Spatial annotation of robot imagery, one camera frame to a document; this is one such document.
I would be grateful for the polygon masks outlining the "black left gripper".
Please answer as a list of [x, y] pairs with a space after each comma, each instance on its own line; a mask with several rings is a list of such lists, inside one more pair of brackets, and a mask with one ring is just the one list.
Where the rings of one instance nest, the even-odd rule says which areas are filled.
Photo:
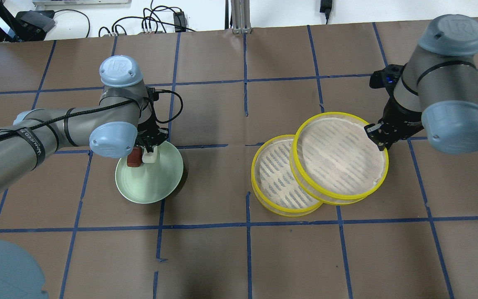
[[158, 100], [158, 91], [148, 88], [147, 97], [144, 97], [144, 107], [138, 123], [138, 146], [142, 153], [154, 153], [155, 146], [163, 144], [169, 137], [169, 131], [160, 127], [154, 110], [154, 102]]

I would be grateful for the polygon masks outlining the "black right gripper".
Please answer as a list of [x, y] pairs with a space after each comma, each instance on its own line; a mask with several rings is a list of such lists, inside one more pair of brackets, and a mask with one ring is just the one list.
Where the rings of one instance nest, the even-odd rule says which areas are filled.
[[364, 126], [368, 138], [379, 151], [388, 150], [399, 140], [406, 140], [424, 129], [422, 113], [402, 107], [393, 97], [389, 98], [378, 122]]

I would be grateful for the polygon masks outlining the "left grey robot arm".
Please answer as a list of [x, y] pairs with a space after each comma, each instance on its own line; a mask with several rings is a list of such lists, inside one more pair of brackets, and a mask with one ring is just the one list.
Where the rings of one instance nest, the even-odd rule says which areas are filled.
[[99, 67], [104, 91], [96, 107], [44, 109], [20, 113], [0, 127], [0, 193], [66, 147], [89, 146], [119, 159], [140, 147], [152, 152], [169, 137], [154, 111], [159, 91], [146, 86], [129, 56], [105, 59]]

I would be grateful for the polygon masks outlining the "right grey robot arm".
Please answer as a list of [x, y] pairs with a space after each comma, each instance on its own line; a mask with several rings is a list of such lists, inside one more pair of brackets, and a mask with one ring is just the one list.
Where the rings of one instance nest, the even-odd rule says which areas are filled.
[[373, 89], [385, 88], [383, 116], [364, 130], [379, 150], [425, 130], [437, 151], [478, 151], [478, 21], [465, 15], [433, 19], [409, 61], [375, 71]]

